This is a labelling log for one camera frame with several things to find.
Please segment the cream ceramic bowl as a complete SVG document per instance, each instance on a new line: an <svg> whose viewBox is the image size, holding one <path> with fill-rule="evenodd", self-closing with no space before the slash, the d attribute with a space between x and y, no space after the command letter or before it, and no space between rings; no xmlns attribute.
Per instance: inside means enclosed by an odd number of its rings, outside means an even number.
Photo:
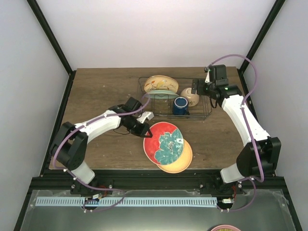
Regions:
<svg viewBox="0 0 308 231"><path fill-rule="evenodd" d="M199 95L192 94L192 88L183 89L180 96L187 99L189 107L196 106L200 100Z"/></svg>

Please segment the red-rimmed white plate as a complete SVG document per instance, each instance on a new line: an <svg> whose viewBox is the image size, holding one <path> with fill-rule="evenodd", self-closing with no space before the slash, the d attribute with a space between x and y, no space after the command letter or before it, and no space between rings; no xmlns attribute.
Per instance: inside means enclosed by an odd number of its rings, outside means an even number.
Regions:
<svg viewBox="0 0 308 231"><path fill-rule="evenodd" d="M181 156L184 138L177 126L169 122L158 122L151 127L152 138L143 139L143 150L156 165L169 165Z"/></svg>

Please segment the dark blue ceramic mug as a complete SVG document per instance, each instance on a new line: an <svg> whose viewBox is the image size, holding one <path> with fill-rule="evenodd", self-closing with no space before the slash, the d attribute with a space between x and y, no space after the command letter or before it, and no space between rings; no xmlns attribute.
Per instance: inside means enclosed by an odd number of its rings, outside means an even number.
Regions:
<svg viewBox="0 0 308 231"><path fill-rule="evenodd" d="M176 116L189 115L188 101L184 97L177 97L173 101L172 114Z"/></svg>

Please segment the green-rimmed plate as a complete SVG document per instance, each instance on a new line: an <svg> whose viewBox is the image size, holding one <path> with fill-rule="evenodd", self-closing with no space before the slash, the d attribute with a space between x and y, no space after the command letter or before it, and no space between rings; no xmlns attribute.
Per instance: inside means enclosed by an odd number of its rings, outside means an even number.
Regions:
<svg viewBox="0 0 308 231"><path fill-rule="evenodd" d="M144 96L146 98L160 100L160 99L175 99L179 97L179 95L171 90L151 90L148 93L145 93Z"/></svg>

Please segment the plain orange plate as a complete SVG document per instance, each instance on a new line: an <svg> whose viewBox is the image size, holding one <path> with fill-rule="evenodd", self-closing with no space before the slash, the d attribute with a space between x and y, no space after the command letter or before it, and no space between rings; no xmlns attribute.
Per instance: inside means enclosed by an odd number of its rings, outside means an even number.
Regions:
<svg viewBox="0 0 308 231"><path fill-rule="evenodd" d="M176 174L186 170L193 159L193 151L189 143L184 140L184 147L181 156L174 163L169 165L157 165L162 171Z"/></svg>

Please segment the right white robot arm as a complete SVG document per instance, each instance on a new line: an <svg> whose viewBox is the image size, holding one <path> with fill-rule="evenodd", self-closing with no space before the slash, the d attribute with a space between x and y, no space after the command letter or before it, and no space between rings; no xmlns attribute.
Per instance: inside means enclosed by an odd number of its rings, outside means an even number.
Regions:
<svg viewBox="0 0 308 231"><path fill-rule="evenodd" d="M231 183L255 178L263 181L266 174L273 173L278 164L281 142L271 137L258 123L244 102L237 85L229 84L226 66L212 65L205 68L206 77L192 81L192 93L207 96L211 107L221 107L230 117L243 142L243 149L235 164L220 171L221 177L214 181L214 189L220 194L231 188Z"/></svg>

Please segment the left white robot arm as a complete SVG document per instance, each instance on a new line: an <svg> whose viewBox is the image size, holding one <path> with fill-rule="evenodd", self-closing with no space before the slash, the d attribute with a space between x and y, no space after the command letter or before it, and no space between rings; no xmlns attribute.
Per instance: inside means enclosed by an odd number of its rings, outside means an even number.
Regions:
<svg viewBox="0 0 308 231"><path fill-rule="evenodd" d="M153 119L154 114L144 111L149 102L148 100L142 104L130 97L125 104L112 106L88 121L77 124L63 123L49 149L53 167L69 172L73 178L82 182L83 191L94 194L98 190L98 182L94 179L94 171L85 161L88 144L100 135L121 126L137 137L152 137L147 121Z"/></svg>

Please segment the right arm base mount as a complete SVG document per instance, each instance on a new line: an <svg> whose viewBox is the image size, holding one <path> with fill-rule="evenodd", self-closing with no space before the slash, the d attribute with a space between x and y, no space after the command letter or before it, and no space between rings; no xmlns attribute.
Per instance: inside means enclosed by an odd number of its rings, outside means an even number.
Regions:
<svg viewBox="0 0 308 231"><path fill-rule="evenodd" d="M219 177L209 177L199 181L199 191L200 194L208 194L213 197L233 197L234 194L240 193L241 189L234 182L224 183Z"/></svg>

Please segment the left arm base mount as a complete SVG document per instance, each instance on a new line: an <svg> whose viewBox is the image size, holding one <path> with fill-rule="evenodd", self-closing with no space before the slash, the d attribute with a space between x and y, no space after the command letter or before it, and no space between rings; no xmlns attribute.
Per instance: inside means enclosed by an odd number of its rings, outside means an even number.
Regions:
<svg viewBox="0 0 308 231"><path fill-rule="evenodd" d="M103 197L106 195L112 194L109 190L95 190L93 188L100 188L100 189L106 189L106 185L100 184L98 180L93 180L89 187L83 185L79 181L74 181L73 185L71 186L70 193L72 195L81 195L81 196L93 196L95 194L102 194Z"/></svg>

